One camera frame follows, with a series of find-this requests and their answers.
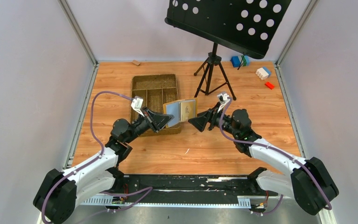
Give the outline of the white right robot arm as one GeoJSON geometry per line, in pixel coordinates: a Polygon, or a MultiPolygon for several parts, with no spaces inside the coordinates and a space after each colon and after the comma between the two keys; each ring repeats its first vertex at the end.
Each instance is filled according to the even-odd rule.
{"type": "Polygon", "coordinates": [[[339,190],[319,158],[298,157],[270,144],[251,128],[247,110],[237,109],[231,116],[225,111],[217,104],[188,122],[200,132],[218,127],[240,153],[279,170],[277,174],[265,169],[256,175],[256,183],[262,190],[295,199],[310,215],[323,209],[332,210],[331,201],[338,196],[339,190]]]}

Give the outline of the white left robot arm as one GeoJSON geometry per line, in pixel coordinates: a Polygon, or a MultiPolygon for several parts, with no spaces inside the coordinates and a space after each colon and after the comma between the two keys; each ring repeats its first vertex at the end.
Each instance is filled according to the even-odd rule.
{"type": "Polygon", "coordinates": [[[154,112],[147,107],[140,111],[133,122],[116,120],[109,141],[95,155],[64,171],[54,168],[47,172],[33,200],[44,223],[62,224],[80,203],[115,187],[116,181],[123,176],[118,165],[132,150],[129,143],[147,130],[159,132],[174,119],[173,115],[154,112]]]}

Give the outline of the beige illustrated card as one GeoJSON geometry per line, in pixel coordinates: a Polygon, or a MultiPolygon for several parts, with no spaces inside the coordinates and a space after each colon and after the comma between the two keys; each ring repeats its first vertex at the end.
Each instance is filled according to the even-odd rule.
{"type": "Polygon", "coordinates": [[[180,120],[187,121],[195,116],[195,100],[182,101],[180,103],[180,120]]]}

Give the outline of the yellow leather card holder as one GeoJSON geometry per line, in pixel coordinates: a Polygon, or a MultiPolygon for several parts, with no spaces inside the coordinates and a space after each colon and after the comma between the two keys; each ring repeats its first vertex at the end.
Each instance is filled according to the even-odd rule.
{"type": "Polygon", "coordinates": [[[174,116],[174,118],[168,122],[166,127],[171,128],[181,122],[186,122],[191,118],[195,118],[198,113],[197,110],[197,98],[175,100],[163,104],[164,113],[174,116]]]}

